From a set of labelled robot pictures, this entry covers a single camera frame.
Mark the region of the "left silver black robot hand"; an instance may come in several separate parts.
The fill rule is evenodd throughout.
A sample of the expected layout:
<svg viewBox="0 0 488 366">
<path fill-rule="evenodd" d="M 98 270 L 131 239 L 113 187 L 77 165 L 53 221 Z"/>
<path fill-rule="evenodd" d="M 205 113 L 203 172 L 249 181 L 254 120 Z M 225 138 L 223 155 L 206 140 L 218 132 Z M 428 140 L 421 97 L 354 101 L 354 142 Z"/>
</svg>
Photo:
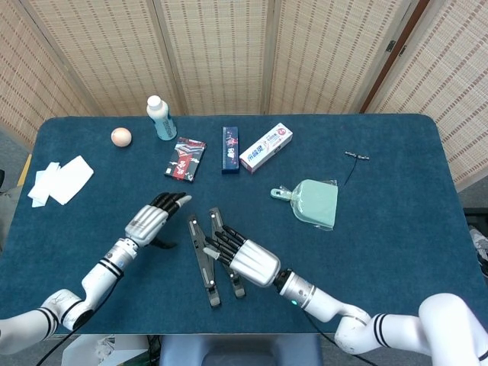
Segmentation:
<svg viewBox="0 0 488 366">
<path fill-rule="evenodd" d="M 191 199 L 192 196 L 186 192 L 162 192 L 140 209 L 126 225 L 125 237 L 131 239 L 140 248 L 148 245 L 160 249 L 176 247 L 174 242 L 163 242 L 157 236 L 166 222 Z"/>
</svg>

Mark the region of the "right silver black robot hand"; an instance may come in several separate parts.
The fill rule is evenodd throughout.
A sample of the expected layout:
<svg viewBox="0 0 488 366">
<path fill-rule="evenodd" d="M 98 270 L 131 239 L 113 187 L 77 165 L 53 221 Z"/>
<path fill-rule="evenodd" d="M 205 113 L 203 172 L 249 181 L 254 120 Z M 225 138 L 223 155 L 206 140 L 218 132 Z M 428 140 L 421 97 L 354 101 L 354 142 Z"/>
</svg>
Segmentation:
<svg viewBox="0 0 488 366">
<path fill-rule="evenodd" d="M 205 237 L 210 248 L 204 253 L 259 287 L 271 286 L 281 269 L 280 259 L 232 227 L 222 229 L 214 232 L 217 239 Z"/>
</svg>

